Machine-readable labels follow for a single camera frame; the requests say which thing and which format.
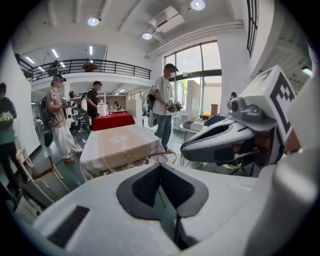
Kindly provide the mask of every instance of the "brown box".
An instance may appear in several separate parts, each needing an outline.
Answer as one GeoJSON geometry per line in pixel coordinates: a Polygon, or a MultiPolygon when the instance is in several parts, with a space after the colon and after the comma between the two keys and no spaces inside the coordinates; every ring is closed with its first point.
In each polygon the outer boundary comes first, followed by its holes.
{"type": "Polygon", "coordinates": [[[218,114],[218,105],[217,104],[211,104],[211,116],[215,116],[218,114]]]}

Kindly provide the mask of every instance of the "black fisheye border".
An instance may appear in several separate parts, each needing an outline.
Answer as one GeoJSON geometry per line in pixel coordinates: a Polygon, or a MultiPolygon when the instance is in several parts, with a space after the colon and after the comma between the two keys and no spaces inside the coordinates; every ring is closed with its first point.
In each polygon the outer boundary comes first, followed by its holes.
{"type": "MultiPolygon", "coordinates": [[[[2,53],[8,40],[14,33],[15,29],[22,22],[29,11],[40,2],[39,0],[28,1],[6,1],[2,3],[3,12],[0,15],[1,36],[0,36],[0,53],[2,53]]],[[[286,8],[292,13],[298,21],[306,36],[310,39],[313,47],[319,56],[319,16],[320,9],[317,8],[318,3],[312,0],[296,1],[296,0],[281,0],[286,8]]],[[[293,235],[291,240],[275,255],[288,255],[298,253],[299,250],[305,255],[314,254],[319,251],[318,236],[315,235],[316,228],[319,227],[320,216],[319,197],[314,204],[313,209],[306,216],[300,228],[293,235]]],[[[3,255],[18,255],[30,254],[41,256],[53,256],[57,251],[54,251],[50,246],[39,244],[39,239],[36,241],[38,245],[33,244],[30,236],[25,236],[22,232],[22,227],[18,225],[19,220],[15,220],[9,209],[5,205],[2,192],[0,192],[0,216],[1,216],[1,242],[0,245],[3,255]]]]}

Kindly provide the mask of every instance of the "round ceiling light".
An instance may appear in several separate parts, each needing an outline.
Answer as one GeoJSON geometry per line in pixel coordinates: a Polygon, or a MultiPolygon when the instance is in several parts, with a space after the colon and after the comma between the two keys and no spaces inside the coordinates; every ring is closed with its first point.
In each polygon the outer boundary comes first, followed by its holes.
{"type": "Polygon", "coordinates": [[[142,38],[145,40],[150,40],[152,38],[152,34],[150,34],[149,32],[146,32],[142,35],[142,38]]]}
{"type": "Polygon", "coordinates": [[[100,21],[97,17],[91,17],[88,19],[88,25],[92,26],[92,27],[97,26],[99,24],[99,22],[100,21]]]}
{"type": "Polygon", "coordinates": [[[206,7],[206,3],[203,0],[193,0],[191,2],[191,8],[196,11],[201,11],[206,7]]]}

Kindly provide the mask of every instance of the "red tablecloth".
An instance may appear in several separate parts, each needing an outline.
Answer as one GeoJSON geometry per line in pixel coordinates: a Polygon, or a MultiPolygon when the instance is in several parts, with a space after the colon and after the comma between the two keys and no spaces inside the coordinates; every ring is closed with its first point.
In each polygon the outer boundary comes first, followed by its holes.
{"type": "Polygon", "coordinates": [[[93,131],[100,131],[115,127],[134,125],[132,115],[127,113],[115,113],[109,116],[96,117],[93,123],[93,131]]]}

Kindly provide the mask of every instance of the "beige tablecloth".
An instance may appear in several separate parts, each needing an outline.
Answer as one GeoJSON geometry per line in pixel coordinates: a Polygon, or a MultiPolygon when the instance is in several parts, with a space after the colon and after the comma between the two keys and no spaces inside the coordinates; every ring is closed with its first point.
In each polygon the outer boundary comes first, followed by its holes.
{"type": "Polygon", "coordinates": [[[93,131],[83,149],[80,168],[88,181],[124,168],[165,163],[165,154],[148,157],[164,151],[157,136],[136,124],[93,131]]]}

